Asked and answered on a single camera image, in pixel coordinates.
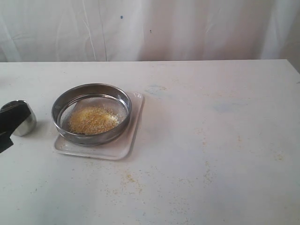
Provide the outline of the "round steel sieve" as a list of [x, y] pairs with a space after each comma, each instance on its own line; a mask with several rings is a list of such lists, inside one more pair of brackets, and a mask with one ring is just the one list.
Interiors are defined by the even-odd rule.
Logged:
[[[103, 108], [117, 116], [117, 125], [97, 134], [84, 134], [71, 129], [71, 117], [88, 107]], [[103, 83], [90, 83], [71, 88], [61, 94], [52, 106], [52, 120], [62, 137], [81, 146], [109, 143], [126, 130], [132, 114], [132, 102], [126, 92]]]

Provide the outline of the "white backdrop curtain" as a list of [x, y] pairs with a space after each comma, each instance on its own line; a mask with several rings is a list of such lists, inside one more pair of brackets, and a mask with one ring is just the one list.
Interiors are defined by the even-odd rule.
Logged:
[[297, 0], [3, 0], [0, 60], [286, 59], [300, 68]]

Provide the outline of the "small steel cup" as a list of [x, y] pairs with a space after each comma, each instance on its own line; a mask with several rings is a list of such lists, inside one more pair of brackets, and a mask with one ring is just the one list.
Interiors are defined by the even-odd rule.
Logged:
[[[12, 102], [26, 102], [26, 101], [14, 100]], [[36, 116], [28, 103], [27, 103], [27, 105], [31, 111], [31, 115], [13, 132], [12, 135], [24, 136], [24, 135], [29, 134], [35, 128], [35, 126], [37, 124]]]

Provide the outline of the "yellow and white grain mix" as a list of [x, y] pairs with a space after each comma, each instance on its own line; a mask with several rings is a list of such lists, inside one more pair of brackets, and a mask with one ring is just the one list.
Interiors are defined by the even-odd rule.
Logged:
[[101, 106], [85, 106], [75, 109], [69, 119], [70, 132], [81, 135], [97, 135], [110, 131], [119, 125], [119, 117]]

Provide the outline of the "white square tray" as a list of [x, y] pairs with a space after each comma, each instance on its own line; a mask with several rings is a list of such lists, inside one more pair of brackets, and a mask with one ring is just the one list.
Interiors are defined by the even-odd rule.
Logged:
[[144, 103], [144, 96], [139, 92], [129, 92], [128, 96], [131, 99], [133, 110], [128, 127], [118, 138], [103, 145], [84, 147], [73, 144], [59, 135], [54, 143], [56, 151], [65, 155], [105, 160], [120, 160], [126, 157], [134, 145]]

